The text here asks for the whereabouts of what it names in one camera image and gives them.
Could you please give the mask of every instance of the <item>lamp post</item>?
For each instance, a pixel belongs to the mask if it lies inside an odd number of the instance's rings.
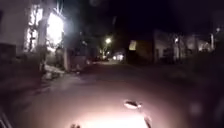
[[[41,5],[43,7],[42,19],[39,21],[38,26],[38,38],[37,38],[37,47],[36,53],[38,58],[38,63],[40,65],[40,71],[44,71],[47,47],[46,47],[46,36],[47,36],[47,21],[49,19],[50,13],[52,11],[53,0],[42,1]]]
[[[112,39],[110,37],[106,38],[105,39],[105,44],[104,44],[104,47],[103,47],[103,58],[105,58],[105,52],[107,51],[107,47],[109,44],[112,43]]]

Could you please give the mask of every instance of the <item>street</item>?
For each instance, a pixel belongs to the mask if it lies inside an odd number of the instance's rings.
[[[100,63],[11,98],[7,111],[15,128],[146,127],[140,113],[124,106],[134,100],[153,128],[187,128],[187,91],[128,65]]]

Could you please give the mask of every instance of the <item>bright light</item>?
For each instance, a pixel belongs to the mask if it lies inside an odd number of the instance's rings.
[[[177,37],[177,38],[175,38],[175,43],[177,43],[179,41],[179,38]]]
[[[216,32],[220,32],[220,30],[221,30],[220,28],[216,28]]]
[[[62,19],[51,13],[48,19],[48,28],[47,28],[47,35],[50,38],[51,43],[57,45],[62,40],[62,33],[64,29]]]
[[[113,56],[113,60],[117,60],[117,57],[116,56]]]
[[[132,40],[130,45],[129,45],[129,50],[130,51],[135,51],[136,50],[136,46],[137,46],[137,42]]]
[[[133,105],[130,105],[130,104],[124,104],[127,108],[129,108],[129,109],[138,109],[138,108],[140,108],[141,107],[141,105],[139,105],[139,107],[138,106],[133,106]]]
[[[107,39],[106,39],[106,43],[107,43],[107,44],[110,44],[111,42],[112,42],[111,38],[107,38]]]
[[[122,61],[124,59],[124,56],[123,55],[118,55],[117,56],[117,59],[120,60],[120,61]]]
[[[106,59],[107,56],[103,56],[103,59]]]
[[[38,25],[38,22],[42,19],[43,9],[38,8],[38,5],[31,7],[29,25]]]
[[[144,118],[140,115],[125,117],[97,117],[89,120],[83,127],[85,128],[147,128]]]
[[[88,65],[90,65],[90,64],[91,64],[91,61],[90,61],[90,60],[87,60],[86,63],[87,63]]]
[[[31,51],[33,51],[34,50],[34,48],[36,47],[36,45],[37,45],[37,31],[36,30],[34,30],[33,32],[32,32],[32,46],[31,46]],[[25,43],[25,47],[26,47],[26,50],[28,50],[29,48],[30,48],[30,39],[31,39],[31,30],[30,30],[30,28],[28,28],[27,29],[27,33],[26,33],[26,36],[27,36],[27,38],[26,38],[26,43]]]
[[[51,48],[51,47],[47,47],[47,50],[50,51],[50,52],[53,52],[53,53],[56,51],[56,49]]]

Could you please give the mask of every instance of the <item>road surface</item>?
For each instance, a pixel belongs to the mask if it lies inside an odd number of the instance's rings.
[[[130,99],[143,104],[153,128],[188,128],[186,93],[131,66],[102,63],[11,98],[7,111],[15,128],[144,128],[142,115],[123,105]]]

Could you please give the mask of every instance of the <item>night sky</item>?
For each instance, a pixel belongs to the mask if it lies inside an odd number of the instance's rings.
[[[64,1],[71,6],[77,0]],[[108,31],[122,31],[133,38],[150,34],[155,29],[181,34],[209,33],[213,29],[213,14],[223,10],[224,5],[222,0],[87,1],[96,12],[89,14],[98,19],[95,22]]]

